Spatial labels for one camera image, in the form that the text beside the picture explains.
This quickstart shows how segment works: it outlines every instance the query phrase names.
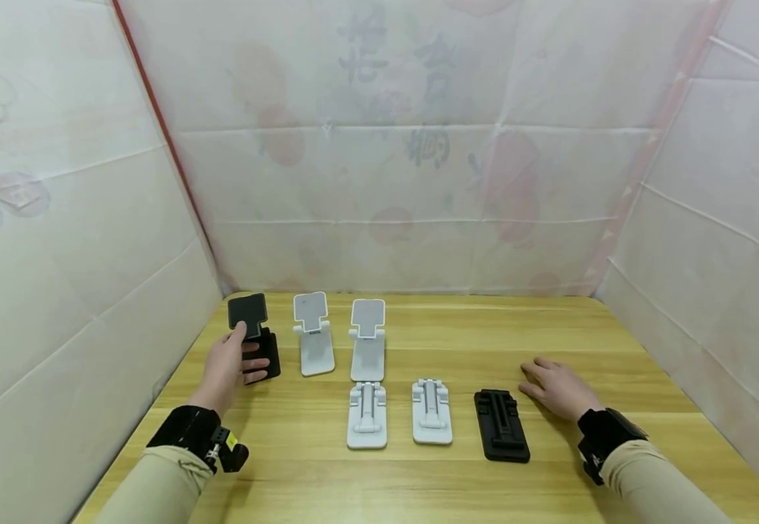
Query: beige sleeve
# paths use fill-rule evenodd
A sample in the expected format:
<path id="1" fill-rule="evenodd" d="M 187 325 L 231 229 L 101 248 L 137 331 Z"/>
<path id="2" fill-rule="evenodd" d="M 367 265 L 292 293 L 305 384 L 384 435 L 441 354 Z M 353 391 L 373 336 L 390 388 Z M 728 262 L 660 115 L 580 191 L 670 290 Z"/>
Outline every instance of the beige sleeve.
<path id="1" fill-rule="evenodd" d="M 97 516 L 101 524 L 186 524 L 213 472 L 186 449 L 147 448 Z"/>
<path id="2" fill-rule="evenodd" d="M 624 443 L 600 470 L 642 523 L 730 523 L 720 508 L 645 440 Z"/>

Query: wood grain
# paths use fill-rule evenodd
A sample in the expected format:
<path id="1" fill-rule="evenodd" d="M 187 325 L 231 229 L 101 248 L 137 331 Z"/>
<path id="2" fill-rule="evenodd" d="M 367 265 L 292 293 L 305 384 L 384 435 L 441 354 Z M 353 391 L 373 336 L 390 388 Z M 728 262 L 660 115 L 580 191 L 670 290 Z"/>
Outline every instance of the wood grain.
<path id="1" fill-rule="evenodd" d="M 389 443 L 350 451 L 346 421 L 356 294 L 330 294 L 332 373 L 303 378 L 292 296 L 267 294 L 283 374 L 237 393 L 225 425 L 251 449 L 237 475 L 220 473 L 193 523 L 631 523 L 632 514 L 582 472 L 575 426 L 517 388 L 519 365 L 562 360 L 646 430 L 656 445 L 738 523 L 759 523 L 759 479 L 606 307 L 590 298 L 380 296 L 386 313 Z M 172 376 L 76 521 L 89 522 L 144 445 L 202 376 L 210 344 L 227 332 L 225 303 Z M 411 384 L 442 379 L 455 441 L 416 445 Z M 473 393 L 506 389 L 519 402 L 529 464 L 484 459 Z"/>

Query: black wrist strap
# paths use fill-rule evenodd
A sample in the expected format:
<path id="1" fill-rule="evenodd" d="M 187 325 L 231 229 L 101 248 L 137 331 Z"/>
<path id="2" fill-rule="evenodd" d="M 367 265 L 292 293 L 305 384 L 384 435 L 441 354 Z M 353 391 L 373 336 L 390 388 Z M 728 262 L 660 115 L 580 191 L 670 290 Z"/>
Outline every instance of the black wrist strap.
<path id="1" fill-rule="evenodd" d="M 603 485 L 600 469 L 613 451 L 624 442 L 646 440 L 644 431 L 611 409 L 589 409 L 577 421 L 577 427 L 584 437 L 577 446 L 585 458 L 583 470 L 596 485 Z"/>
<path id="2" fill-rule="evenodd" d="M 208 457 L 208 453 L 213 448 L 213 435 L 220 427 L 221 420 L 213 409 L 181 406 L 172 410 L 146 447 L 175 446 L 187 449 L 202 459 L 215 474 L 215 457 Z"/>

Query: white phone stand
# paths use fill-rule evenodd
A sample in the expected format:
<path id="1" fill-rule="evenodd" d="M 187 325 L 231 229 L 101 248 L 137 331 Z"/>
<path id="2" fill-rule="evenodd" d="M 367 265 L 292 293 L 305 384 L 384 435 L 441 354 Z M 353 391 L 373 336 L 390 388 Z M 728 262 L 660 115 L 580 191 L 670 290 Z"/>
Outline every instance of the white phone stand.
<path id="1" fill-rule="evenodd" d="M 329 373 L 335 369 L 335 357 L 330 321 L 323 320 L 328 315 L 326 293 L 317 291 L 296 295 L 293 305 L 295 321 L 301 324 L 292 327 L 301 336 L 301 375 Z"/>
<path id="2" fill-rule="evenodd" d="M 388 445 L 388 408 L 379 382 L 357 382 L 350 390 L 347 447 L 379 449 Z"/>
<path id="3" fill-rule="evenodd" d="M 430 445 L 452 443 L 449 389 L 443 382 L 422 378 L 411 386 L 414 442 Z"/>
<path id="4" fill-rule="evenodd" d="M 385 301 L 359 298 L 353 301 L 350 330 L 353 340 L 353 365 L 350 379 L 355 382 L 379 382 L 385 378 Z"/>

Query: fabric wall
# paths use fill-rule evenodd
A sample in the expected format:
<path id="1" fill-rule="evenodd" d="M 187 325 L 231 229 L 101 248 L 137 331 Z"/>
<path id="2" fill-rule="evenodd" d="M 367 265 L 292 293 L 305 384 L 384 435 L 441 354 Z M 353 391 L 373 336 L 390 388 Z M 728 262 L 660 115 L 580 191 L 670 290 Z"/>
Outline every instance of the fabric wall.
<path id="1" fill-rule="evenodd" d="M 736 0 L 600 288 L 759 474 L 759 0 Z"/>
<path id="2" fill-rule="evenodd" d="M 122 4 L 227 287 L 585 294 L 719 2 Z"/>
<path id="3" fill-rule="evenodd" d="M 104 1 L 0 0 L 0 523 L 64 522 L 220 296 Z"/>

